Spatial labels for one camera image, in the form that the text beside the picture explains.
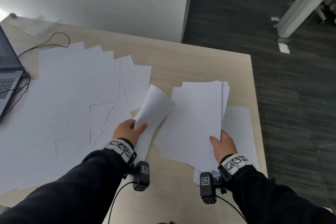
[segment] left hand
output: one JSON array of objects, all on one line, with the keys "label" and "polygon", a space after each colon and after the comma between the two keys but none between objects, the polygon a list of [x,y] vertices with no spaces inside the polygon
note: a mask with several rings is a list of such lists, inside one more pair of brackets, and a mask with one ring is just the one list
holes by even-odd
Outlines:
[{"label": "left hand", "polygon": [[126,120],[123,123],[120,123],[115,129],[112,139],[118,139],[118,138],[128,139],[135,148],[139,136],[147,128],[147,123],[142,123],[137,128],[134,128],[135,121],[136,120]]}]

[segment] forearm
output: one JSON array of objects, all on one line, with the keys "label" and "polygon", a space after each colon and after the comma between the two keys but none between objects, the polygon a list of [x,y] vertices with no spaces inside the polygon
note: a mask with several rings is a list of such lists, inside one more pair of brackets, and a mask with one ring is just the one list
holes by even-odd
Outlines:
[{"label": "forearm", "polygon": [[94,151],[64,176],[1,214],[0,222],[100,224],[126,171],[126,163],[113,150]]},{"label": "forearm", "polygon": [[249,224],[336,223],[336,216],[284,185],[268,180],[252,166],[240,169],[227,188]]}]

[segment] beige desk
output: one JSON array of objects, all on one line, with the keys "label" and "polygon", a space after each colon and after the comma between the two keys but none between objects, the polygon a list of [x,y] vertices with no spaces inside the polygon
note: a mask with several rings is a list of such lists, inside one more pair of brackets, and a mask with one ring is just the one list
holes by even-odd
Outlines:
[{"label": "beige desk", "polygon": [[[86,48],[100,45],[103,51],[114,51],[115,58],[131,55],[136,65],[152,66],[150,83],[169,96],[173,87],[180,87],[183,81],[228,81],[231,88],[228,104],[251,110],[260,171],[267,175],[249,55],[69,25],[59,25],[36,39],[9,23],[2,26],[17,53],[46,41],[54,32],[65,32],[72,43],[83,41]],[[66,44],[67,39],[59,35],[52,42]],[[37,53],[31,51],[22,56],[33,78],[38,77]],[[203,203],[199,187],[193,183],[192,167],[161,158],[160,149],[153,144],[147,161],[151,170],[149,188],[145,192],[135,192],[131,187],[123,189],[113,208],[111,223],[244,223],[240,215],[221,200],[215,205]],[[13,206],[35,188],[1,195],[0,205]],[[233,202],[230,193],[224,197]]]}]

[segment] laptop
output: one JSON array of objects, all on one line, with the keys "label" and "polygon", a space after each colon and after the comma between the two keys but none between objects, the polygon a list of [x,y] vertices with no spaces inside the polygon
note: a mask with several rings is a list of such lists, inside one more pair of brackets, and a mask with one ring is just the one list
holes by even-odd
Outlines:
[{"label": "laptop", "polygon": [[24,70],[0,25],[0,116],[9,105]]}]

